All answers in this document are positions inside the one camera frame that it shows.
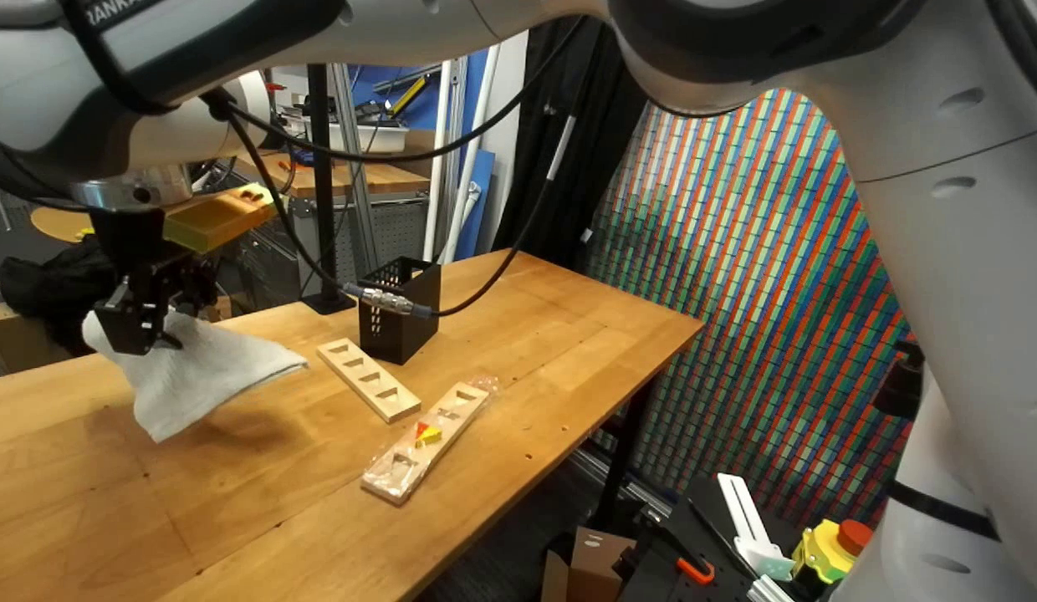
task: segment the wooden peg board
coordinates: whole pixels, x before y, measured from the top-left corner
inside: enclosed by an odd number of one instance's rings
[[[350,336],[339,336],[318,349],[318,355],[343,371],[343,377],[386,419],[394,422],[419,408],[401,381],[394,381],[376,357],[369,357]]]
[[[484,400],[484,388],[455,383],[382,458],[376,458],[376,464],[362,474],[362,489],[393,504],[408,503],[430,468],[440,464]]]

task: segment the black box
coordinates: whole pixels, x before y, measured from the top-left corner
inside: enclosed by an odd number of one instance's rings
[[[415,258],[400,258],[365,273],[358,284],[401,294],[432,312],[442,303],[442,267]],[[358,303],[358,343],[371,357],[404,365],[436,331],[440,318],[393,315],[376,303]]]

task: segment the wooden tabletop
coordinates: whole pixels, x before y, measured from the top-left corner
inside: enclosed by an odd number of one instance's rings
[[[237,158],[241,169],[257,182],[255,167],[247,158]],[[270,169],[276,185],[289,185],[291,178],[291,197],[314,197],[314,167],[313,164],[295,164],[289,154],[266,154],[266,167]],[[365,185],[376,197],[425,197],[430,195],[430,178],[394,167],[394,164],[365,164]],[[350,167],[335,164],[333,167],[333,192],[348,195],[350,192]]]
[[[445,307],[501,254],[445,267]],[[639,390],[701,321],[518,254],[401,368],[425,408],[494,377],[474,426],[401,507],[358,477],[386,426],[314,355],[356,312],[228,321],[308,357],[152,445],[104,357],[0,377],[0,598],[404,598]]]

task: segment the wall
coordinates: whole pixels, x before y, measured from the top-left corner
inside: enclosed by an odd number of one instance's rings
[[[658,381],[636,468],[746,474],[766,510],[878,519],[907,426],[870,408],[907,331],[827,118],[769,95],[724,120],[647,110],[589,273],[706,331]]]

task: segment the floor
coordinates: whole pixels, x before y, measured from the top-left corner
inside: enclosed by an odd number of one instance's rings
[[[9,231],[0,231],[0,262],[47,262],[64,245],[32,228],[32,203],[7,200]],[[526,503],[462,553],[419,598],[423,602],[531,602],[542,583],[547,544],[591,515],[599,483],[562,461]]]

